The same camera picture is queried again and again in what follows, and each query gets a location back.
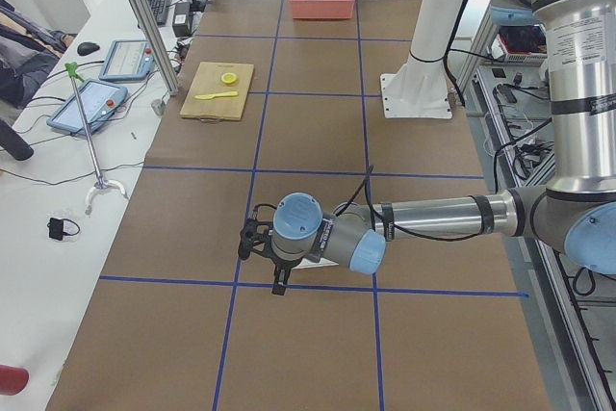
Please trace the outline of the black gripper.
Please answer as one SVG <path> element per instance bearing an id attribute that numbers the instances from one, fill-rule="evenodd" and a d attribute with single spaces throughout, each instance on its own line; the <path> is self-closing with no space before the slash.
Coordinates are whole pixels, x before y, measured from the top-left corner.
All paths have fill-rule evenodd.
<path id="1" fill-rule="evenodd" d="M 270 259 L 274 263 L 271 293 L 273 295 L 284 295 L 292 269 L 301 263 L 301 255 L 297 254 L 291 259 L 285 259 L 273 253 Z"/>

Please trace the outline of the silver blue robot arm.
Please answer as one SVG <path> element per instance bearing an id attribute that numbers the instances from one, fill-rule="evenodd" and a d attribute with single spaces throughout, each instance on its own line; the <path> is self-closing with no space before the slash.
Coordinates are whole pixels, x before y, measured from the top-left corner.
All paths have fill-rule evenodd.
<path id="1" fill-rule="evenodd" d="M 545 28 L 553 178 L 491 195 L 347 204 L 335 214 L 309 194 L 289 194 L 274 213 L 266 245 L 275 294 L 285 292 L 303 259 L 373 274 L 387 242 L 403 235 L 531 237 L 582 267 L 615 271 L 615 0 L 491 0 L 490 14 L 499 25 Z"/>

